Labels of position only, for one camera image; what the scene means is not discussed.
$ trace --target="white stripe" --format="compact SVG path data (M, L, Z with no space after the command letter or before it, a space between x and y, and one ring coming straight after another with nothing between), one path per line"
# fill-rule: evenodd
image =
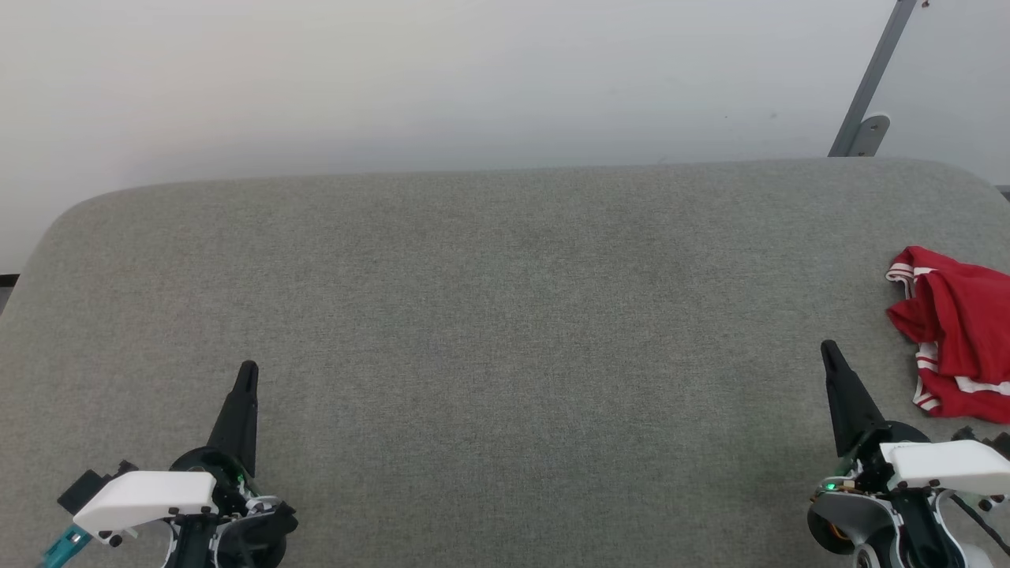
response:
M925 359L916 359L915 360L915 365L919 369L929 369L930 371L932 371L934 373L939 373L940 372L940 368L935 363L933 363L931 361L926 361Z
M919 353L915 354L915 357L924 357L930 361L939 361L940 350L936 346L936 342L929 342L926 344L919 344Z
M926 391L926 389L922 386L922 378L917 377L917 379L918 380L915 382L915 394L912 395L912 402L916 404L933 397L933 393Z
M1003 396L1010 396L1010 381L994 385L992 383L976 382L968 377L954 377L953 380L957 381L957 389L962 392L982 392L989 390Z
M919 404L919 407L922 408L923 410L932 410L933 408L939 406L941 402L939 398L933 398L932 400L927 400L922 404Z
M901 285L905 287L905 299L912 297L912 275L902 274L897 272L887 273L886 278L891 282L901 282Z

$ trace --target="white plastic cover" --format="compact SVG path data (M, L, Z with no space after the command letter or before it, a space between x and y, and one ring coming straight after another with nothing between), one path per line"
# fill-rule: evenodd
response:
M131 471L112 479L74 515L74 523L98 538L100 531L124 531L169 516L170 507L198 514L209 506L214 476L195 471Z
M894 466L890 488L905 481L909 487L939 486L980 495L1010 493L1010 461L974 440L938 444L881 444L884 459Z

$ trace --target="white wall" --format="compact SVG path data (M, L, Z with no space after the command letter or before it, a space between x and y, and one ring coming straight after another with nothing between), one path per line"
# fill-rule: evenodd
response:
M1010 2L916 6L869 114L891 126L877 156L961 166L1010 185Z
M106 191L825 156L890 0L8 0L0 274Z

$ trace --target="black cable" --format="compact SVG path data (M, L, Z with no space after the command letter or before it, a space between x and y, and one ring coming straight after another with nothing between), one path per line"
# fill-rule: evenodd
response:
M962 510L967 512L968 515L972 517L972 520L978 523L979 527L982 527L982 530L985 531L990 538L996 541L996 544L999 545L1001 549L1003 549L1003 552L1005 552L1007 556L1010 556L1010 545L1006 544L1006 542L1003 540L1003 537L1001 537L1000 534L996 532L996 529L990 527L989 524L986 523L986 519L982 518L982 515L979 514L979 511L975 510L975 508L973 508L972 505L966 503L965 499L962 499L957 495L951 496L950 500L957 503L957 506L960 506Z

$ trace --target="gray upholstered table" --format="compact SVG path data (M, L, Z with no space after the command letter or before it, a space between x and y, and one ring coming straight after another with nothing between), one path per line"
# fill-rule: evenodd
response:
M251 358L285 566L839 566L805 520L835 464L819 342L889 417L993 434L912 405L884 271L912 244L1008 271L1008 243L991 186L894 160L105 195L0 317L0 564L84 469L202 444ZM164 531L73 566L159 566Z

